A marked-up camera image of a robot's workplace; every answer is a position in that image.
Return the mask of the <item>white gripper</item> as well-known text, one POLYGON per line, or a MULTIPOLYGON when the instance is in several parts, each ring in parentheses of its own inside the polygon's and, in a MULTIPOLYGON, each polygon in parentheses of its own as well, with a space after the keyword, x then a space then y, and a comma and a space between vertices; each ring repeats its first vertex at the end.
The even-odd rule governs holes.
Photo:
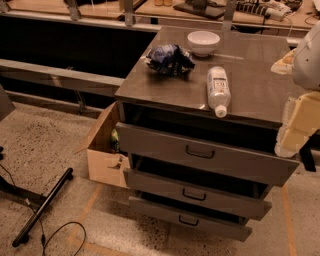
MULTIPOLYGON (((281 75, 291 74, 295 52, 293 49, 276 61, 271 71, 281 75)), ((295 107, 287 127, 282 126, 279 129, 274 152, 279 157, 293 157, 319 129, 320 92, 303 94, 295 100, 295 107)))

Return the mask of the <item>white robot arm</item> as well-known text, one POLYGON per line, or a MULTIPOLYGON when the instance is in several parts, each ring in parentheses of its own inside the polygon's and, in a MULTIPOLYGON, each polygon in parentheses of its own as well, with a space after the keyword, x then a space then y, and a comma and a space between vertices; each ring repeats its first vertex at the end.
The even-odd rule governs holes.
POLYGON ((288 98, 276 138, 276 155, 290 158, 320 129, 320 21, 271 71, 290 74, 294 83, 306 90, 298 98, 288 98))

